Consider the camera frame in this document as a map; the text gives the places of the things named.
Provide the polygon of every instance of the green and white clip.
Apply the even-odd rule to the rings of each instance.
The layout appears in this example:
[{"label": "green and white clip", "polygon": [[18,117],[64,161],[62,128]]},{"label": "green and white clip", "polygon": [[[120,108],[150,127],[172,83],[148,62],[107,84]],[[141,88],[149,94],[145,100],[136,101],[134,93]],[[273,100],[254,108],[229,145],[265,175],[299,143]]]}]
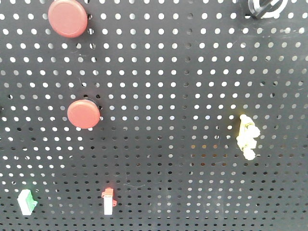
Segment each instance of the green and white clip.
[{"label": "green and white clip", "polygon": [[38,202],[33,200],[32,193],[29,189],[23,189],[17,198],[19,207],[24,216],[30,216]]}]

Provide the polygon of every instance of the red plastic cap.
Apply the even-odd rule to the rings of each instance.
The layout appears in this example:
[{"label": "red plastic cap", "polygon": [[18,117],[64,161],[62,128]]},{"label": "red plastic cap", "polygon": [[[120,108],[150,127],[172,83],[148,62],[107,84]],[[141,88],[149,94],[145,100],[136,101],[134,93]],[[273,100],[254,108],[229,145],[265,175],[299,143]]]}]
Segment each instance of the red plastic cap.
[{"label": "red plastic cap", "polygon": [[76,127],[92,128],[100,121],[100,111],[90,100],[78,100],[67,109],[68,120]]},{"label": "red plastic cap", "polygon": [[67,38],[80,36],[88,24],[86,11],[76,0],[52,2],[48,10],[48,19],[54,31]]}]

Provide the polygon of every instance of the white plastic piece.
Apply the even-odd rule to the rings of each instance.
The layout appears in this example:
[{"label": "white plastic piece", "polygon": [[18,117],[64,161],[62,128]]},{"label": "white plastic piece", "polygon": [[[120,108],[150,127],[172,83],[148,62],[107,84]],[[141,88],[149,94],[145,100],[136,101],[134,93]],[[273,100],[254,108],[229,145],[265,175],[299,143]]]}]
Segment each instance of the white plastic piece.
[{"label": "white plastic piece", "polygon": [[236,138],[239,148],[243,151],[244,157],[247,160],[253,160],[256,157],[252,149],[257,147],[257,141],[254,139],[260,135],[260,129],[255,126],[253,120],[246,116],[241,115],[241,125],[239,136]]},{"label": "white plastic piece", "polygon": [[104,214],[112,215],[113,212],[113,199],[112,196],[104,196]]},{"label": "white plastic piece", "polygon": [[[273,6],[275,5],[279,0],[274,0],[270,4]],[[266,12],[261,18],[278,18],[280,13],[285,9],[285,7],[288,4],[288,0],[283,0],[280,7],[272,12]],[[254,1],[255,9],[260,8],[260,0]]]},{"label": "white plastic piece", "polygon": [[38,204],[32,198],[32,193],[29,189],[23,189],[17,198],[19,207],[24,216],[30,216],[34,207]]}]

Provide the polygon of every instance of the pegboard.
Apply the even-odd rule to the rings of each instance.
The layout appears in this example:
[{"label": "pegboard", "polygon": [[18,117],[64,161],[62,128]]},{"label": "pegboard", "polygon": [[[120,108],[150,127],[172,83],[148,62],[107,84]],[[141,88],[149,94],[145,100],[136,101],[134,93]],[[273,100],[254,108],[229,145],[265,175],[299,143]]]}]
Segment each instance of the pegboard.
[{"label": "pegboard", "polygon": [[[87,31],[66,39],[52,0],[0,0],[0,229],[305,230],[308,1],[262,20],[234,0],[79,2]],[[93,129],[67,120],[83,98]],[[253,161],[243,113],[261,129]]]}]

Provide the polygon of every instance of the red and white clip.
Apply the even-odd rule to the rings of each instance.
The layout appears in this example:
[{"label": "red and white clip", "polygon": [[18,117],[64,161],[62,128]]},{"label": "red and white clip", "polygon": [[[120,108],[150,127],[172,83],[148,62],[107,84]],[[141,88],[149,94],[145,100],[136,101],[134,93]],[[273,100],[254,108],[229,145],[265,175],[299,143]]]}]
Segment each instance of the red and white clip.
[{"label": "red and white clip", "polygon": [[102,198],[104,198],[104,214],[112,215],[113,207],[116,206],[117,201],[114,200],[114,190],[112,188],[107,188],[102,192]]}]

